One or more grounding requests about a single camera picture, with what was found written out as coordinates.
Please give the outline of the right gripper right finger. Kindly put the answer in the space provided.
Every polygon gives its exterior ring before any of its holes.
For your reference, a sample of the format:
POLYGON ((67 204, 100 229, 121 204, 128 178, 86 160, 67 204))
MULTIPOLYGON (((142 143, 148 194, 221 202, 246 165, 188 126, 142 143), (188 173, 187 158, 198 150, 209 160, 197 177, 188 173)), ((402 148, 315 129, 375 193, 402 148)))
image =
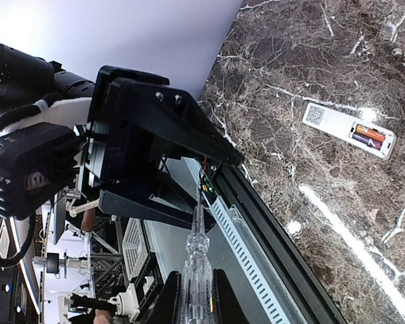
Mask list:
POLYGON ((223 269, 213 270, 213 318, 220 324, 249 324, 223 269))

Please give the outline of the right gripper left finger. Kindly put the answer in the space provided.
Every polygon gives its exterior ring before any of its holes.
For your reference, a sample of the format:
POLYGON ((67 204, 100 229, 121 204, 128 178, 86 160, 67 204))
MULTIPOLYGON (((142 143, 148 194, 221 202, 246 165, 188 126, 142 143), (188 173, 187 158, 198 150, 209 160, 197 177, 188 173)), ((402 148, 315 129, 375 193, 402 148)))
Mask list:
POLYGON ((172 271, 148 318, 148 324, 176 324, 180 318, 181 295, 182 276, 178 271, 172 271))

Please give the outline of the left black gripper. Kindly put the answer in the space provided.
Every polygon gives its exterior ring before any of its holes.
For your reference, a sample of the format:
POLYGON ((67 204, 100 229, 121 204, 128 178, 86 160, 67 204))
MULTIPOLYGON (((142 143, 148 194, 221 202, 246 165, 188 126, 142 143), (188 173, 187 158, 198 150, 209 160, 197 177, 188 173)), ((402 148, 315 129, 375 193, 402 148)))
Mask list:
MULTIPOLYGON (((168 88, 163 76, 103 66, 92 92, 86 126, 88 146, 81 177, 84 187, 95 188, 117 179, 126 160, 128 141, 135 126, 167 144, 185 157, 207 158, 236 167, 244 156, 225 139, 190 94, 168 88)), ((196 201, 185 211, 143 198, 101 190, 99 209, 119 217, 156 221, 190 230, 196 201)))

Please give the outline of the clear plastic screwdriver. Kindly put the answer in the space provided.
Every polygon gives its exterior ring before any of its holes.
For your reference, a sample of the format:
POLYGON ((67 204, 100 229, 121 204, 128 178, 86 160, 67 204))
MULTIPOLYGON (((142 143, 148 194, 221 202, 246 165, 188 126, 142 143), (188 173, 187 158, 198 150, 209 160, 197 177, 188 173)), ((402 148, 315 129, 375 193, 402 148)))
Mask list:
POLYGON ((198 187, 182 272, 180 323, 213 322, 213 271, 207 256, 210 239, 205 232, 205 208, 201 200, 202 188, 198 187))

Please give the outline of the white remote control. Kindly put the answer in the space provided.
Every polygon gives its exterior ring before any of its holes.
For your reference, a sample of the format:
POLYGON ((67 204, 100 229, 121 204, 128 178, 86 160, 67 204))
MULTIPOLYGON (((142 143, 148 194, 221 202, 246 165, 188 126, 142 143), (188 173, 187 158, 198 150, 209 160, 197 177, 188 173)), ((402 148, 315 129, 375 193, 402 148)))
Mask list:
POLYGON ((387 128, 316 103, 307 105, 302 122, 383 160, 391 157, 397 139, 396 135, 387 128), (352 138, 358 124, 385 134, 385 140, 379 151, 352 138))

